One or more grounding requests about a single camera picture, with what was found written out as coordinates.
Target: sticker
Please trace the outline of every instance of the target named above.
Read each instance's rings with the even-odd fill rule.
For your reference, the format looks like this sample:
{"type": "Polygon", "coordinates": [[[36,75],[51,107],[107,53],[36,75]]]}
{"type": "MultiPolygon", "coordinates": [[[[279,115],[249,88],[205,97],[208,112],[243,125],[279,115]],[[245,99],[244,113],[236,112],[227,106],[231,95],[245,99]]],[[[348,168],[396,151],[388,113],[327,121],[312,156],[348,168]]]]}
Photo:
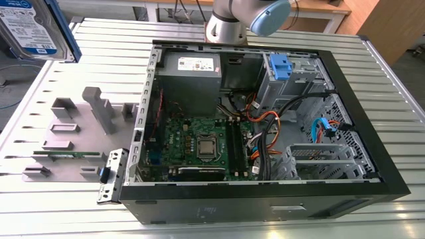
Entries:
{"type": "Polygon", "coordinates": [[[348,11],[333,11],[333,13],[348,14],[348,11]]]}
{"type": "Polygon", "coordinates": [[[256,167],[256,166],[253,166],[253,167],[252,167],[252,173],[253,173],[253,174],[259,174],[259,173],[260,173],[260,168],[256,167]]]}
{"type": "Polygon", "coordinates": [[[0,0],[0,19],[20,46],[35,54],[55,54],[56,45],[35,20],[36,12],[24,0],[0,0]]]}
{"type": "Polygon", "coordinates": [[[213,71],[213,59],[180,57],[177,69],[180,71],[213,71]]]}
{"type": "Polygon", "coordinates": [[[260,107],[260,104],[256,101],[252,101],[252,106],[257,109],[260,107]]]}

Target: metal bracket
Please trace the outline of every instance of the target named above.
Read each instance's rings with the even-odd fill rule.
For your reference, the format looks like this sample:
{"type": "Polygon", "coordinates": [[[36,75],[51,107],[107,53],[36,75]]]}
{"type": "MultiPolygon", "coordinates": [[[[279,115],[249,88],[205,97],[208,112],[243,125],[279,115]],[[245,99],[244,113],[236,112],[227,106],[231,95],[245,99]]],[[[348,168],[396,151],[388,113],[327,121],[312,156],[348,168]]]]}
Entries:
{"type": "Polygon", "coordinates": [[[106,167],[100,172],[100,190],[98,204],[122,204],[120,191],[126,174],[128,149],[120,148],[111,151],[106,167]]]}

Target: hard drive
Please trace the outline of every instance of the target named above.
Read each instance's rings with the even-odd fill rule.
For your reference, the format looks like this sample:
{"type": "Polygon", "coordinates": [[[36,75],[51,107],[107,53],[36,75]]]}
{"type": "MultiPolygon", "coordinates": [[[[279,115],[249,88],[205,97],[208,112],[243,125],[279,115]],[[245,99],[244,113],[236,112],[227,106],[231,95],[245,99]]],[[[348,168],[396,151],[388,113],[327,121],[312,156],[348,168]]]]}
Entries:
{"type": "Polygon", "coordinates": [[[18,58],[70,62],[80,59],[56,0],[0,0],[0,34],[18,58]]]}

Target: black cable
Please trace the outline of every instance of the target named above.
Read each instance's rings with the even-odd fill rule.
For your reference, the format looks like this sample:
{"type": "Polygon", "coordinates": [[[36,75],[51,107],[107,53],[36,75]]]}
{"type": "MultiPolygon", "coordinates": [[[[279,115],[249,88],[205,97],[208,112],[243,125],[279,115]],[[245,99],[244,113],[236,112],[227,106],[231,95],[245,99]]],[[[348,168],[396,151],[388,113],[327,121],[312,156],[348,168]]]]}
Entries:
{"type": "Polygon", "coordinates": [[[292,27],[295,26],[295,24],[297,23],[297,20],[299,20],[299,15],[300,15],[300,5],[299,5],[297,0],[295,0],[295,4],[296,4],[295,16],[293,16],[293,18],[292,18],[292,21],[291,21],[291,25],[289,25],[289,27],[287,27],[284,30],[288,30],[289,28],[292,28],[292,27]]]}
{"type": "Polygon", "coordinates": [[[229,101],[229,103],[231,103],[231,106],[232,106],[232,108],[235,109],[235,111],[237,112],[237,113],[240,113],[240,114],[243,114],[243,113],[245,113],[248,110],[240,110],[239,108],[237,108],[237,106],[236,106],[236,103],[235,103],[235,101],[232,100],[232,98],[233,98],[233,92],[231,92],[229,94],[228,94],[228,101],[229,101]]]}
{"type": "Polygon", "coordinates": [[[191,15],[189,15],[189,12],[188,12],[188,10],[187,10],[187,7],[185,7],[185,5],[184,5],[184,2],[180,0],[180,5],[181,5],[181,7],[183,7],[183,9],[184,9],[184,12],[185,12],[185,16],[187,16],[187,19],[189,20],[189,23],[191,24],[193,24],[193,22],[192,22],[192,20],[191,20],[191,15]]]}
{"type": "Polygon", "coordinates": [[[207,22],[204,11],[203,11],[203,8],[201,8],[201,5],[200,5],[200,0],[197,0],[197,5],[199,5],[199,8],[200,8],[200,12],[201,12],[203,18],[204,18],[204,22],[207,22]]]}
{"type": "MultiPolygon", "coordinates": [[[[331,94],[332,93],[329,92],[315,92],[315,93],[308,93],[305,95],[296,96],[280,108],[277,115],[281,117],[287,113],[287,111],[305,98],[311,98],[311,97],[325,98],[331,94]]],[[[264,178],[267,181],[271,180],[271,157],[267,150],[267,135],[275,123],[277,123],[277,119],[273,117],[269,123],[267,124],[265,129],[263,130],[263,134],[257,143],[259,152],[260,152],[260,162],[263,161],[265,162],[265,166],[263,167],[263,169],[260,169],[260,171],[264,171],[264,174],[265,174],[264,178]]]]}
{"type": "Polygon", "coordinates": [[[176,0],[176,4],[175,4],[173,19],[176,20],[177,23],[181,23],[179,19],[176,18],[177,4],[179,4],[179,0],[176,0]]]}
{"type": "Polygon", "coordinates": [[[166,8],[164,10],[166,10],[166,12],[167,12],[169,15],[172,15],[172,17],[173,17],[173,14],[168,11],[168,9],[166,8]]]}

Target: slotted metal table surface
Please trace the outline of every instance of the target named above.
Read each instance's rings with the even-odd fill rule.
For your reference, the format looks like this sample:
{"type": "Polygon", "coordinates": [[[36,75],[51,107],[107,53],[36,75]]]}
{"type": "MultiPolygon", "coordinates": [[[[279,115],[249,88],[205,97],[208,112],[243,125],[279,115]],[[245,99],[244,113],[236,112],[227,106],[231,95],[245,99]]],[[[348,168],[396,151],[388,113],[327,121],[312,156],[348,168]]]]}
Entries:
{"type": "Polygon", "coordinates": [[[72,23],[79,64],[47,62],[0,135],[0,235],[36,238],[425,238],[425,119],[369,42],[356,36],[280,31],[251,45],[331,50],[412,194],[335,220],[142,225],[123,205],[96,205],[98,183],[26,183],[54,119],[56,97],[83,102],[86,86],[112,103],[138,103],[152,39],[204,41],[203,26],[87,18],[72,23]]]}

